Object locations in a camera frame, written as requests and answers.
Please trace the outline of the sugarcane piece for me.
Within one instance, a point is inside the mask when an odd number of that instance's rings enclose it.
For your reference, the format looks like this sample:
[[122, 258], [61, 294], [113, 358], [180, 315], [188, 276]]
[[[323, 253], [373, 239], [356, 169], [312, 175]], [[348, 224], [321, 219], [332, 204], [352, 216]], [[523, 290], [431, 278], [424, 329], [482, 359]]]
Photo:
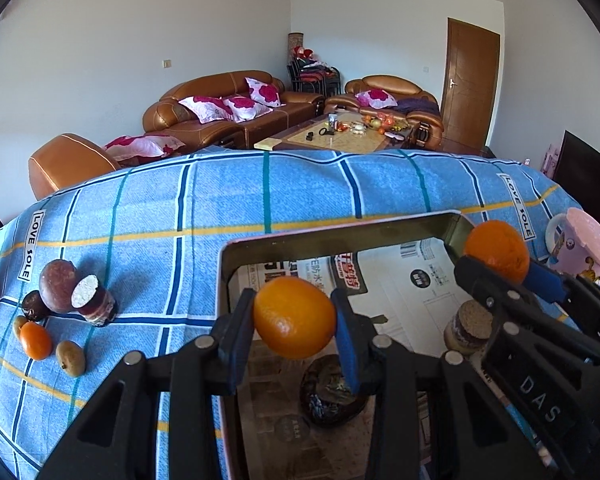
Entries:
[[95, 274], [82, 278], [71, 295], [71, 307], [77, 310], [87, 322], [100, 327], [114, 319], [117, 301], [111, 292], [102, 286]]
[[470, 356], [489, 341], [492, 325], [491, 312], [476, 300], [465, 301], [445, 326], [443, 339], [446, 348]]

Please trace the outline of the large orange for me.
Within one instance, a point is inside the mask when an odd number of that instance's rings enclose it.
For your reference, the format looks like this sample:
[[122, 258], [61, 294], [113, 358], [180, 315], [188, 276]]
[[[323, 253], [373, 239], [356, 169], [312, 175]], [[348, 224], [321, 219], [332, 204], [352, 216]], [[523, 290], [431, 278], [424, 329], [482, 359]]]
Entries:
[[529, 272], [526, 243], [517, 230], [501, 220], [488, 220], [475, 226], [466, 238], [464, 254], [513, 284], [521, 284]]

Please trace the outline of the small brown kiwi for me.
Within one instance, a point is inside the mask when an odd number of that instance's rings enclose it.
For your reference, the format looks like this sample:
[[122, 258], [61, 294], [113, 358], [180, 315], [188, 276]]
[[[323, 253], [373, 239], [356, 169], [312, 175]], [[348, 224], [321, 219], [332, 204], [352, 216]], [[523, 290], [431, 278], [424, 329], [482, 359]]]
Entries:
[[23, 326], [25, 326], [29, 320], [23, 315], [17, 315], [12, 322], [12, 332], [17, 339], [20, 339], [20, 332]]

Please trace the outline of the small dark passion fruit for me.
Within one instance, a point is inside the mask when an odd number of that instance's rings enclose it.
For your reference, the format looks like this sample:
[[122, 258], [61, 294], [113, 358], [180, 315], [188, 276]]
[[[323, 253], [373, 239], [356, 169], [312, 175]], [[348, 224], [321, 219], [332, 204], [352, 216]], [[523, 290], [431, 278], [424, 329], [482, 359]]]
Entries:
[[38, 290], [32, 290], [23, 298], [21, 309], [24, 317], [32, 322], [42, 321], [50, 315], [50, 309], [44, 304]]

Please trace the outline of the wrinkled dark brown fruit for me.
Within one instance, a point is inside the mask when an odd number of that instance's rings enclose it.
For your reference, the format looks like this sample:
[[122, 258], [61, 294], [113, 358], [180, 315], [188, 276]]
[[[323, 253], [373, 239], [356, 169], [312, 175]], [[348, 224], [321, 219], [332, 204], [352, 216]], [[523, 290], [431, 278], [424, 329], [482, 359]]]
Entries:
[[312, 426], [341, 427], [362, 413], [370, 396], [353, 393], [344, 379], [339, 356], [329, 354], [314, 360], [304, 372], [299, 387], [299, 408]]

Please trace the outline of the large purple passion fruit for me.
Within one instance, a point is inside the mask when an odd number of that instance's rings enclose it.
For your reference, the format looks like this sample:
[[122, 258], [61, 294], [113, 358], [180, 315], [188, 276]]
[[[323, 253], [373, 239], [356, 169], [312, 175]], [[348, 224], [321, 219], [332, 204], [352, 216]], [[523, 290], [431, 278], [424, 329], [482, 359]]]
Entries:
[[41, 299], [52, 312], [72, 310], [71, 296], [78, 284], [78, 271], [71, 261], [55, 259], [44, 266], [38, 280]]

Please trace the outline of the black television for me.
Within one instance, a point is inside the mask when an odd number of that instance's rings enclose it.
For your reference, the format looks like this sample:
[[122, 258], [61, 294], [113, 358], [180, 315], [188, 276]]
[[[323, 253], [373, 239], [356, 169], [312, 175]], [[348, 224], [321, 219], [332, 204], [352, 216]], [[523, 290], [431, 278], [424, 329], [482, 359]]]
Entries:
[[552, 180], [600, 224], [600, 152], [568, 130]]

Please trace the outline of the blue plaid tablecloth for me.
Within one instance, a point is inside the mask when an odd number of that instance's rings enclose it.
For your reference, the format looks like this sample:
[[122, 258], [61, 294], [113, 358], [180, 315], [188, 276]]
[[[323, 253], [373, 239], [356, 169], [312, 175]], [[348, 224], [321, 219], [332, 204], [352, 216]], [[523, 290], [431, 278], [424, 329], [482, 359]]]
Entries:
[[[513, 160], [389, 150], [232, 151], [209, 148], [65, 188], [0, 229], [0, 466], [32, 479], [68, 423], [125, 351], [158, 356], [210, 327], [236, 269], [263, 235], [325, 234], [363, 222], [426, 214], [445, 231], [498, 219], [547, 254], [541, 233], [573, 205], [558, 184]], [[96, 328], [79, 315], [47, 323], [86, 348], [73, 379], [22, 351], [12, 321], [46, 262], [62, 257], [102, 278], [119, 311]]]

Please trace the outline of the wooden coffee table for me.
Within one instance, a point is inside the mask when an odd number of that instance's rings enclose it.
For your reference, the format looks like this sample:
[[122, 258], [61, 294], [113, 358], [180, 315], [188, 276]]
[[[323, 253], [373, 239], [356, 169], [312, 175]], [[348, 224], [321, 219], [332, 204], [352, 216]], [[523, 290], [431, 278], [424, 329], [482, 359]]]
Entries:
[[331, 150], [370, 154], [386, 148], [402, 148], [414, 127], [405, 119], [387, 114], [360, 114], [348, 110], [317, 117], [275, 133], [254, 144], [263, 151]]

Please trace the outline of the brown wooden door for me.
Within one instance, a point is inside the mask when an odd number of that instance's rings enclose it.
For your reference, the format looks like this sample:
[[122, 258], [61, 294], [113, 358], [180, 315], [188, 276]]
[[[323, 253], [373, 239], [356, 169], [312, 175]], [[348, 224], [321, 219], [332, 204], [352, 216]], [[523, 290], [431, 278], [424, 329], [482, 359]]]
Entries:
[[494, 110], [501, 36], [448, 18], [442, 120], [445, 139], [483, 148]]

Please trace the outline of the brown leather ottoman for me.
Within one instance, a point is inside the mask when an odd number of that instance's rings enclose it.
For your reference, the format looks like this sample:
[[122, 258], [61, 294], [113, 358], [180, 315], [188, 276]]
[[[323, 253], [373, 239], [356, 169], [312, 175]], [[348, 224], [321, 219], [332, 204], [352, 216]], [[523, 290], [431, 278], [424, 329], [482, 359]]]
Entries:
[[37, 200], [119, 169], [102, 148], [74, 133], [55, 136], [28, 161], [30, 187]]

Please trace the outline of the stacked dark chairs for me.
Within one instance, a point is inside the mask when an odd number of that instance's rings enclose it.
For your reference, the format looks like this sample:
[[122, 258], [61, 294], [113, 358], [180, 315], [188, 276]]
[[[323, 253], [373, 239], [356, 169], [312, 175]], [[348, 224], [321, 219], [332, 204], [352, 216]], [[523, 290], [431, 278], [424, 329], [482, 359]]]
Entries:
[[339, 70], [314, 63], [306, 58], [293, 58], [287, 65], [291, 89], [297, 92], [319, 93], [328, 98], [341, 91]]

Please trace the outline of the floral pillow right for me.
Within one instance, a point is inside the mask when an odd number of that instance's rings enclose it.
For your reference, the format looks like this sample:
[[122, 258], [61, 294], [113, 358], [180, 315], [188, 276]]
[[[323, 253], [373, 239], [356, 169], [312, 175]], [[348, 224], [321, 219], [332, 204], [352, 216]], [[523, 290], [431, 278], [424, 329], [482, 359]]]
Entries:
[[266, 84], [263, 81], [250, 77], [246, 77], [245, 81], [248, 84], [249, 97], [254, 102], [271, 108], [283, 105], [275, 84]]

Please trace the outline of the brown leather three-seat sofa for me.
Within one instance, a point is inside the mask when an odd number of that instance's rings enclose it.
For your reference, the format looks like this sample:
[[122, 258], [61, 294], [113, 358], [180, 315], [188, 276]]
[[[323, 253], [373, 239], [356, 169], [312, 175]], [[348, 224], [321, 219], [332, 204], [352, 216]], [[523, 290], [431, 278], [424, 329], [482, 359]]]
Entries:
[[227, 142], [236, 148], [254, 144], [321, 115], [319, 93], [287, 90], [262, 70], [208, 75], [168, 90], [146, 110], [147, 134], [178, 139], [197, 151]]

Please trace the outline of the floral pillow left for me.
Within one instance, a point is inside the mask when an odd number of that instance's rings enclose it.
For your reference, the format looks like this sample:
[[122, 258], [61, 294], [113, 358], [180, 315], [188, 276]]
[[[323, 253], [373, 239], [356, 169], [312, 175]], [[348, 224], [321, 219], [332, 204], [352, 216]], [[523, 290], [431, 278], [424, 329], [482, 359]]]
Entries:
[[178, 102], [192, 112], [198, 118], [198, 122], [203, 125], [219, 120], [233, 121], [230, 110], [221, 99], [214, 96], [189, 96]]

